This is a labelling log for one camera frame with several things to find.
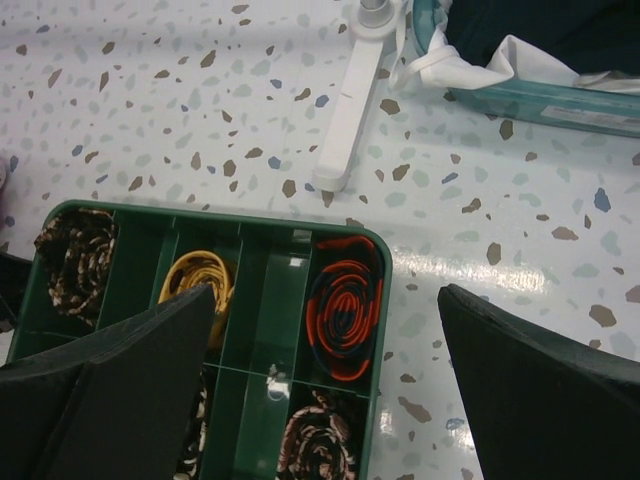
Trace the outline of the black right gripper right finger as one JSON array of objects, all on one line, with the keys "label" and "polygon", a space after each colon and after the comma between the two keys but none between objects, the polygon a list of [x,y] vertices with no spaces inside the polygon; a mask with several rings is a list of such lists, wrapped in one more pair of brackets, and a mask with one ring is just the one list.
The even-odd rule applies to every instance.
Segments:
[{"label": "black right gripper right finger", "polygon": [[455,284],[437,303],[485,478],[638,478],[637,362]]}]

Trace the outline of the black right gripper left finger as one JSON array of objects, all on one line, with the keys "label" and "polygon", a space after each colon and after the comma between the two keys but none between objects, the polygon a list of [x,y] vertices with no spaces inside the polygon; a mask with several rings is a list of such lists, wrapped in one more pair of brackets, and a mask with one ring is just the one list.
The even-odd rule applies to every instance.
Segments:
[{"label": "black right gripper left finger", "polygon": [[2,478],[171,478],[213,306],[195,287],[2,366]]}]

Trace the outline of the navy tank top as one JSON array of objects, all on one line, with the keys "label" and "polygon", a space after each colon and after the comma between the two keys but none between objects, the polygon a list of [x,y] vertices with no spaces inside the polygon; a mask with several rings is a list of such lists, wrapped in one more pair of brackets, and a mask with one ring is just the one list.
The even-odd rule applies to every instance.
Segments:
[{"label": "navy tank top", "polygon": [[476,66],[512,35],[578,74],[639,74],[637,1],[454,1],[447,17],[449,44]]}]

